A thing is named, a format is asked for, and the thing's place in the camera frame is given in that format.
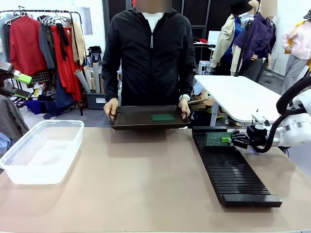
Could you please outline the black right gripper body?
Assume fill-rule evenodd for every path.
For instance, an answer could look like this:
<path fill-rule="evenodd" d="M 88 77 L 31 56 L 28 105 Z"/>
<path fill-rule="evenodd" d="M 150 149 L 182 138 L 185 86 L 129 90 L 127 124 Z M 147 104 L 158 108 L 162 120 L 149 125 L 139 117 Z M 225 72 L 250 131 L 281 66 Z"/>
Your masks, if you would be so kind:
<path fill-rule="evenodd" d="M 257 129 L 256 127 L 259 125 L 250 125 L 246 129 L 246 133 L 248 138 L 250 139 L 251 146 L 265 146 L 266 145 L 266 137 L 267 137 L 267 130 Z"/>

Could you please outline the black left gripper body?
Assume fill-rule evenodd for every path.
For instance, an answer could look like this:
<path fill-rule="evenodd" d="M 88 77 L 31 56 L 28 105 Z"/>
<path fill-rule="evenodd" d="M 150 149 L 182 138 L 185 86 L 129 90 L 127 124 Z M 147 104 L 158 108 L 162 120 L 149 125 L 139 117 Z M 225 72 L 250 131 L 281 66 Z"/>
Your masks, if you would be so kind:
<path fill-rule="evenodd" d="M 14 77 L 14 68 L 11 63 L 4 61 L 0 62 L 0 94 L 6 97 L 11 97 L 10 91 L 5 89 L 4 81 Z"/>

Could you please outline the person's left hand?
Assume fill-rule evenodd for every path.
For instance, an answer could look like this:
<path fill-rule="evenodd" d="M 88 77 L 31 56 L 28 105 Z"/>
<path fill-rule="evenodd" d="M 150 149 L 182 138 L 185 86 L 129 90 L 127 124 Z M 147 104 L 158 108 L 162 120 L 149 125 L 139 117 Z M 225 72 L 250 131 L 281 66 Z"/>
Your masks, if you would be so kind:
<path fill-rule="evenodd" d="M 189 109 L 189 106 L 188 106 L 188 99 L 186 97 L 183 97 L 179 101 L 178 107 L 181 109 L 181 116 L 182 116 L 183 119 L 189 117 L 190 109 Z"/>

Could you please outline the person's right hand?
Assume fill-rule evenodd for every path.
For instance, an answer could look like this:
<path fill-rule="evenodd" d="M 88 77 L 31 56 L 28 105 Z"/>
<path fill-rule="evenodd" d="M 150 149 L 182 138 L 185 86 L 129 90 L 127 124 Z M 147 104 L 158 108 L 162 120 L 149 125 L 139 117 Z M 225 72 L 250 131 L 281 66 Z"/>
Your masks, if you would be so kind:
<path fill-rule="evenodd" d="M 117 98 L 112 98 L 105 104 L 104 111 L 110 120 L 114 120 L 118 106 L 119 102 Z"/>

